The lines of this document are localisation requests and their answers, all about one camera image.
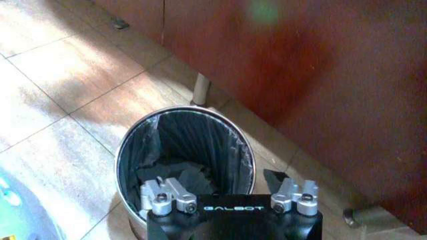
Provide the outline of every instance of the trash can rim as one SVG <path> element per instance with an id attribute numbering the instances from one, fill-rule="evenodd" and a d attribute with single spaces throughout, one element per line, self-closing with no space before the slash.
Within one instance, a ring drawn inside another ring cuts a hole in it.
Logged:
<path id="1" fill-rule="evenodd" d="M 253 187 L 254 187 L 254 181 L 256 181 L 256 161 L 254 161 L 254 156 L 253 156 L 253 151 L 252 151 L 252 148 L 250 148 L 250 144 L 249 144 L 249 141 L 245 137 L 245 135 L 242 134 L 240 128 L 233 124 L 233 122 L 226 118 L 224 117 L 220 113 L 204 108 L 204 107 L 200 107 L 200 106 L 172 106 L 172 107 L 165 107 L 165 108 L 161 108 L 156 111 L 153 111 L 152 113 L 146 114 L 130 127 L 129 129 L 126 130 L 122 138 L 121 138 L 121 141 L 120 141 L 120 144 L 118 144 L 118 147 L 116 149 L 116 152 L 114 152 L 114 159 L 113 159 L 113 171 L 114 171 L 114 184 L 116 184 L 116 188 L 117 188 L 117 191 L 118 191 L 118 195 L 120 195 L 120 199 L 121 199 L 121 202 L 122 202 L 122 205 L 124 205 L 124 208 L 126 210 L 126 212 L 130 214 L 132 218 L 144 226 L 146 227 L 146 223 L 145 221 L 142 221 L 142 219 L 140 218 L 140 216 L 134 213 L 134 211 L 130 209 L 128 203 L 126 203 L 126 200 L 125 200 L 125 197 L 122 196 L 122 191 L 121 191 L 121 187 L 120 187 L 120 184 L 118 184 L 118 156 L 120 156 L 120 153 L 121 153 L 121 150 L 122 150 L 122 146 L 124 146 L 124 143 L 125 143 L 125 140 L 128 139 L 128 136 L 130 135 L 133 129 L 140 125 L 141 122 L 144 122 L 146 119 L 149 119 L 152 116 L 154 115 L 158 115 L 158 114 L 162 114 L 165 112 L 170 112 L 170 111 L 177 111 L 177 110 L 189 110 L 189 111 L 194 111 L 194 112 L 200 112 L 200 113 L 204 113 L 204 114 L 208 114 L 210 115 L 212 117 L 217 118 L 221 120 L 222 123 L 225 123 L 230 128 L 233 128 L 237 132 L 237 134 L 241 136 L 246 146 L 248 146 L 248 152 L 249 152 L 249 155 L 250 155 L 250 159 L 252 159 L 252 169 L 253 169 L 253 174 L 252 174 L 252 183 L 250 183 L 250 187 L 249 187 L 249 190 L 248 192 L 252 193 L 253 191 Z"/>

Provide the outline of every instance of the wooden panel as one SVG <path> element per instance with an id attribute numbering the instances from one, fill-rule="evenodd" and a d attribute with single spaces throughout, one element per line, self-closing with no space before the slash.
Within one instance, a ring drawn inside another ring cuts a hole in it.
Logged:
<path id="1" fill-rule="evenodd" d="M 173 53 L 425 233 L 427 2 L 165 0 L 164 23 Z"/>
<path id="2" fill-rule="evenodd" d="M 158 44 L 162 32 L 162 0 L 94 0 L 105 10 Z"/>

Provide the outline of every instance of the screw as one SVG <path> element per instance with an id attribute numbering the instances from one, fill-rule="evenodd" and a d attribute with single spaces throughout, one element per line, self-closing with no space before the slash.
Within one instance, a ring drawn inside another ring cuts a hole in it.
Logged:
<path id="1" fill-rule="evenodd" d="M 272 207 L 272 210 L 277 213 L 277 214 L 283 214 L 285 209 L 284 207 L 281 206 L 281 204 L 276 203 Z"/>
<path id="2" fill-rule="evenodd" d="M 313 200 L 313 196 L 308 193 L 303 193 L 300 199 L 305 202 L 311 202 Z"/>
<path id="3" fill-rule="evenodd" d="M 193 214 L 196 212 L 196 204 L 193 202 L 186 204 L 185 212 Z"/>
<path id="4" fill-rule="evenodd" d="M 164 203 L 168 200 L 168 195 L 165 193 L 158 193 L 156 196 L 156 200 L 158 203 Z"/>

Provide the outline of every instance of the metal pipe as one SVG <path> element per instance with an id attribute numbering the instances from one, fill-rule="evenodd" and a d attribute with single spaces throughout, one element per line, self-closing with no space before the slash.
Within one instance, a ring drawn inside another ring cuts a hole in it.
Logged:
<path id="1" fill-rule="evenodd" d="M 210 81 L 201 75 L 201 73 L 198 73 L 194 81 L 190 103 L 197 106 L 204 106 L 206 104 L 209 86 Z"/>

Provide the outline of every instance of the green light spot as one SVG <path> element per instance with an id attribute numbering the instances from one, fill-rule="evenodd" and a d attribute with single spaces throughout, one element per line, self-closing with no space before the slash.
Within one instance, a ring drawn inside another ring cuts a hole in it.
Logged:
<path id="1" fill-rule="evenodd" d="M 277 6 L 267 0 L 252 0 L 249 17 L 257 24 L 273 25 L 279 22 Z"/>

